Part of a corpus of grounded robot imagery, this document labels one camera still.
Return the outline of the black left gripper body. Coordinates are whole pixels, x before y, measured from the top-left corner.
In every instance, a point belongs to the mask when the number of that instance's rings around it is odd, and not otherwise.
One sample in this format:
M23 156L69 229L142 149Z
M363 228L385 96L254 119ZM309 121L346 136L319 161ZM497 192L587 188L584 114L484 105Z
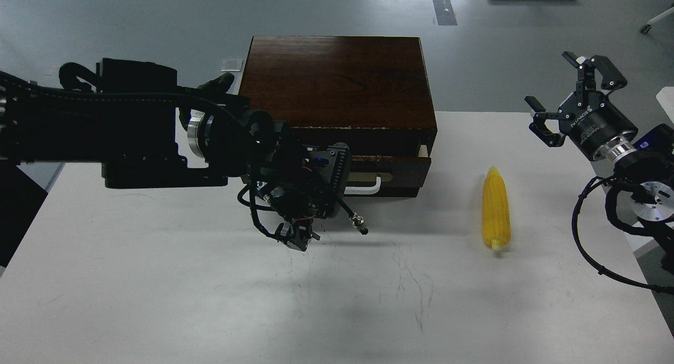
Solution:
M334 217L343 197L352 154L346 143L300 145L299 154L263 168L263 201L289 222Z

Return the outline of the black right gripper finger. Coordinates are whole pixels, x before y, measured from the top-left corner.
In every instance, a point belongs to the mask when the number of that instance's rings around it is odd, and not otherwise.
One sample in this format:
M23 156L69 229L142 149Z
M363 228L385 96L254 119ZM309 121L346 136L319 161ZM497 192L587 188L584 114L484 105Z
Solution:
M578 56L564 51L562 57L576 69L576 84L573 94L586 98L592 91L611 95L628 85L628 80L606 56Z
M525 96L524 101L531 109L532 122L529 124L529 130L547 146L563 146L566 135L564 133L553 133L547 127L546 121L566 121L570 118L570 114L562 109L559 109L556 113L549 113L534 96Z

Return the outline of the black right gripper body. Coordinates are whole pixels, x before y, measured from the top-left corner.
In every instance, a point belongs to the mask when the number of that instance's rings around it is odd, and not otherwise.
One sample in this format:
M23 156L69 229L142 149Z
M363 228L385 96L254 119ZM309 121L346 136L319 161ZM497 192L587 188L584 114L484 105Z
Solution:
M611 139L624 135L632 141L638 128L620 112L602 91L590 91L587 105L579 107L580 100L571 93L558 107L561 114L570 114L569 119L559 122L559 131L568 136L589 161L600 161L600 146Z

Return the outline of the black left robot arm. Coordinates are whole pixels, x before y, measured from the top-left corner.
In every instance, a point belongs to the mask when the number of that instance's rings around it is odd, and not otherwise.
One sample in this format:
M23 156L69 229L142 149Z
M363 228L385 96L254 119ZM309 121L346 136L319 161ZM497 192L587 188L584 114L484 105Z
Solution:
M2 211L27 195L21 163L98 162L111 189L226 186L263 235L305 251L315 219L346 211L351 151L345 143L304 145L284 121L230 94L231 74L196 88L173 68L104 58L91 71L58 69L60 88L2 73Z

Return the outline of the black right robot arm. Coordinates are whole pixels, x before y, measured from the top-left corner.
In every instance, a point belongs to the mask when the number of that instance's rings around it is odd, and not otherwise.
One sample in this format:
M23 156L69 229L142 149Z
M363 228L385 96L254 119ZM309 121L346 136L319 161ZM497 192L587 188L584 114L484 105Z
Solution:
M576 69L574 91L555 112L525 97L530 131L547 146L570 139L590 162L609 160L609 222L633 236L652 237L665 252L661 267L672 272L672 128L660 124L636 140L638 128L609 100L628 83L611 60L566 51L562 56Z

